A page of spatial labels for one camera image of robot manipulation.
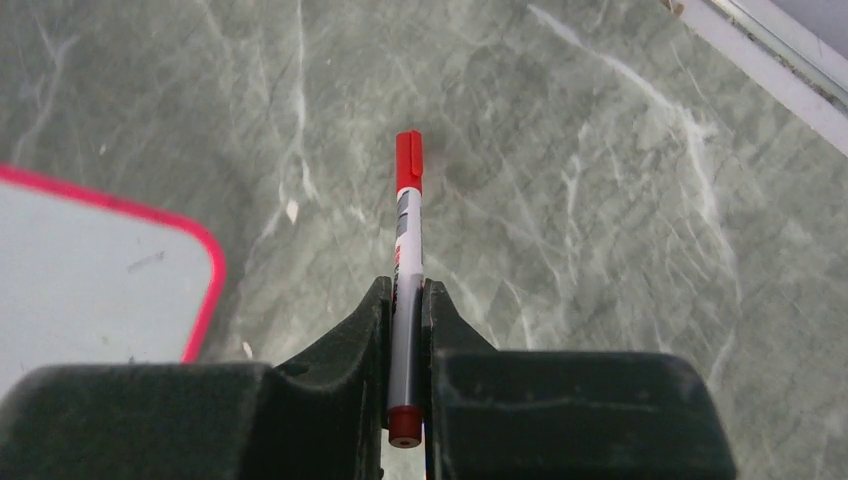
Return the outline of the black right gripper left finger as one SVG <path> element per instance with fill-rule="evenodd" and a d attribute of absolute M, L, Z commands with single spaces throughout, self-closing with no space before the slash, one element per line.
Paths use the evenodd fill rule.
<path fill-rule="evenodd" d="M 378 479 L 391 283 L 286 362 L 56 365 L 1 404 L 5 479 Z"/>

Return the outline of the red capped whiteboard marker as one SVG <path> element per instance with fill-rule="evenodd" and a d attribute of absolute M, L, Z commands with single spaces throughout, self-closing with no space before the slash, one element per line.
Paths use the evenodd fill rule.
<path fill-rule="evenodd" d="M 419 406 L 421 296 L 423 289 L 422 194 L 405 187 L 397 194 L 391 360 L 387 394 L 389 443 L 400 449 L 421 443 Z"/>

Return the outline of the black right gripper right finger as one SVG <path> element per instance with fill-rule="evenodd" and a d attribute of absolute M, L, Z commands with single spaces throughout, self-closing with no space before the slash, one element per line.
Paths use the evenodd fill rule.
<path fill-rule="evenodd" d="M 423 291 L 430 479 L 733 479 L 730 442 L 686 360 L 499 350 L 445 285 Z"/>

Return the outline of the pink framed whiteboard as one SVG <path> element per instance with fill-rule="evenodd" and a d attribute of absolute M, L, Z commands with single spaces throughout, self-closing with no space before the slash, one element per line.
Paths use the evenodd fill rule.
<path fill-rule="evenodd" d="M 200 223 L 1 169 L 1 388 L 54 364 L 191 362 L 226 283 Z"/>

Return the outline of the red marker cap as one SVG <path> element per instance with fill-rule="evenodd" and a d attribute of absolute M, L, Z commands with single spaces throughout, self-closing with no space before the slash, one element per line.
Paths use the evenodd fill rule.
<path fill-rule="evenodd" d="M 418 130 L 400 132 L 395 142 L 396 192 L 415 188 L 422 192 L 423 140 Z"/>

